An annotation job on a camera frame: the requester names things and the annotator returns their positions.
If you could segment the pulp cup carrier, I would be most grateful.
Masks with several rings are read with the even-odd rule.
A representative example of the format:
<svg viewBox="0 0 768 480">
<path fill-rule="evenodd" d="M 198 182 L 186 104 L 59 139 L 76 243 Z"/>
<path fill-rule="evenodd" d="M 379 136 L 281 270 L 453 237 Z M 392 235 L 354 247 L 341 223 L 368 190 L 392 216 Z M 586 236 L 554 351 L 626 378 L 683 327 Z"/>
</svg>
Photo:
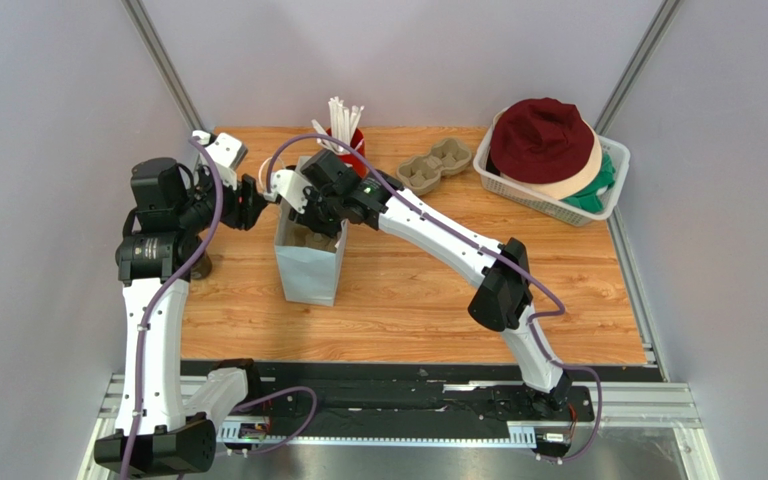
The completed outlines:
<svg viewBox="0 0 768 480">
<path fill-rule="evenodd" d="M 338 249 L 337 239 L 314 232 L 308 227 L 301 225 L 294 225 L 287 233 L 286 244 L 330 253 L 336 253 Z"/>
</svg>

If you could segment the white paper bag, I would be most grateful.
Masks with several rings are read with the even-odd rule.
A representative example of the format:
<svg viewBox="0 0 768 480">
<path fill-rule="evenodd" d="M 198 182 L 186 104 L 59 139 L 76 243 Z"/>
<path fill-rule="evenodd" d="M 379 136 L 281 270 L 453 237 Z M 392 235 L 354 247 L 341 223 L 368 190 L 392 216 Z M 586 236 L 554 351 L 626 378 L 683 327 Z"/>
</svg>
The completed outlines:
<svg viewBox="0 0 768 480">
<path fill-rule="evenodd" d="M 264 188 L 267 188 L 266 184 L 272 174 L 266 173 L 266 168 L 271 164 L 272 159 L 267 158 L 259 167 L 258 179 Z M 288 167 L 280 162 L 274 172 L 282 169 L 295 170 L 293 166 Z M 332 306 L 346 250 L 348 222 L 343 220 L 343 231 L 336 238 L 336 253 L 289 246 L 286 244 L 287 233 L 294 225 L 301 225 L 300 214 L 287 203 L 275 205 L 279 208 L 279 214 L 273 247 L 285 299 L 296 303 Z"/>
</svg>

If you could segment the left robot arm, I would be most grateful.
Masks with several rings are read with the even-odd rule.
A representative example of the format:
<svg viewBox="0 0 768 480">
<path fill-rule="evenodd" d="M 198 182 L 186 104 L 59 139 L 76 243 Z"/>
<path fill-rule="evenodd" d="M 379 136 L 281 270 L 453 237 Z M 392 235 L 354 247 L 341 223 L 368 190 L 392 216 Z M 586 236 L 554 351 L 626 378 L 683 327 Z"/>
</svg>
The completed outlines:
<svg viewBox="0 0 768 480">
<path fill-rule="evenodd" d="M 204 473 L 217 430 L 259 382 L 250 359 L 219 362 L 196 393 L 181 392 L 181 336 L 193 278 L 209 274 L 206 246 L 217 226 L 254 226 L 266 201 L 249 175 L 225 180 L 205 164 L 172 158 L 132 169 L 136 205 L 115 252 L 126 309 L 124 390 L 113 432 L 95 441 L 94 461 L 123 478 Z"/>
</svg>

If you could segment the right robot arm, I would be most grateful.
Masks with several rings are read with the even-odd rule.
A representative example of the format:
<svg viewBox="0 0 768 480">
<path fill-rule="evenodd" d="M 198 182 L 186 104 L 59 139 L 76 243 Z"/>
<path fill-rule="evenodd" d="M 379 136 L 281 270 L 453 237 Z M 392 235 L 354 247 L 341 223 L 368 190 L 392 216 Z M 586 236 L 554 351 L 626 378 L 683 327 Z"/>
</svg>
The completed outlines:
<svg viewBox="0 0 768 480">
<path fill-rule="evenodd" d="M 308 181 L 301 220 L 323 227 L 346 220 L 405 240 L 448 265 L 475 289 L 467 311 L 501 335 L 537 410 L 564 410 L 572 380 L 552 353 L 537 321 L 536 282 L 525 245 L 477 234 L 424 204 L 396 178 L 372 169 L 360 175 L 321 150 L 297 167 Z"/>
</svg>

